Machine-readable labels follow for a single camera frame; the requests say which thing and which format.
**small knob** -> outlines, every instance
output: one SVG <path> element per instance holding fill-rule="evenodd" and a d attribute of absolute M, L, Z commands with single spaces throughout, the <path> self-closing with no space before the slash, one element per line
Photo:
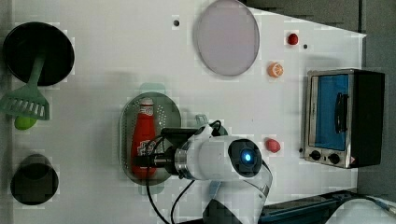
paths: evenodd
<path fill-rule="evenodd" d="M 314 150 L 313 152 L 311 152 L 311 154 L 309 155 L 314 161 L 318 161 L 320 159 L 320 152 Z"/>
<path fill-rule="evenodd" d="M 337 164 L 340 162 L 340 157 L 337 154 L 332 154 L 328 158 L 332 164 Z"/>

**oval metal tray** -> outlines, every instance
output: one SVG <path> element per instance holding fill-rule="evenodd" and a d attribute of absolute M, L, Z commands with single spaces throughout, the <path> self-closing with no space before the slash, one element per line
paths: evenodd
<path fill-rule="evenodd" d="M 176 104 L 166 95 L 158 92 L 145 92 L 133 100 L 131 100 L 123 109 L 119 120 L 119 159 L 120 165 L 124 173 L 136 184 L 146 185 L 146 180 L 141 180 L 134 176 L 131 172 L 131 146 L 134 135 L 134 126 L 136 125 L 137 113 L 139 111 L 139 101 L 142 98 L 149 97 L 153 100 L 154 105 L 154 125 L 156 135 L 161 133 L 161 129 L 167 128 L 179 128 L 181 126 L 181 116 Z M 171 144 L 164 141 L 156 149 L 156 152 L 164 152 L 164 150 L 170 147 Z M 170 175 L 165 171 L 164 168 L 157 168 L 155 175 L 149 179 L 148 184 L 150 186 L 158 185 L 168 179 Z"/>

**toaster oven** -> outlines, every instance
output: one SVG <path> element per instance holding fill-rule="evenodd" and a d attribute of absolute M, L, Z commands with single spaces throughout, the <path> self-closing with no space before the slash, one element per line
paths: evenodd
<path fill-rule="evenodd" d="M 308 72 L 304 158 L 341 168 L 381 161 L 385 75 Z"/>

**white table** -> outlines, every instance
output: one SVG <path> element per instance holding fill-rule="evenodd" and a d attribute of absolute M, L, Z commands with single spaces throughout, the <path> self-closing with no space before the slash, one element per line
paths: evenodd
<path fill-rule="evenodd" d="M 13 131 L 13 164 L 32 152 L 50 158 L 60 177 L 57 194 L 37 207 L 14 202 L 14 223 L 161 223 L 147 196 L 127 179 L 118 161 L 117 128 L 122 107 L 144 82 L 162 83 L 179 106 L 182 125 L 196 114 L 220 119 L 230 134 L 281 142 L 276 154 L 262 151 L 274 175 L 266 204 L 357 186 L 357 169 L 344 170 L 301 159 L 304 77 L 311 69 L 361 68 L 363 35 L 251 9 L 259 24 L 259 56 L 237 77 L 213 74 L 200 61 L 192 29 L 213 1 L 23 1 L 13 0 L 15 25 L 55 22 L 72 40 L 73 74 L 41 88 L 51 120 L 28 132 Z M 180 26 L 173 27 L 179 19 Z M 300 44 L 285 43 L 297 32 Z M 266 75 L 271 61 L 285 73 Z M 13 87 L 21 83 L 14 78 Z M 169 179 L 154 196 L 169 217 L 172 202 L 188 184 Z M 196 182 L 179 202 L 177 220 L 202 216 L 209 182 Z"/>

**black pot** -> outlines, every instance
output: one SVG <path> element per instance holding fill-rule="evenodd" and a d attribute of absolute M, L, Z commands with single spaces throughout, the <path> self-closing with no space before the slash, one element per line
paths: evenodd
<path fill-rule="evenodd" d="M 50 161 L 40 154 L 27 157 L 11 180 L 11 193 L 23 204 L 48 201 L 56 192 L 59 179 Z"/>
<path fill-rule="evenodd" d="M 38 86 L 56 84 L 69 75 L 75 60 L 69 39 L 58 28 L 33 21 L 14 28 L 4 41 L 5 62 L 15 77 L 29 81 L 38 48 L 46 50 Z"/>

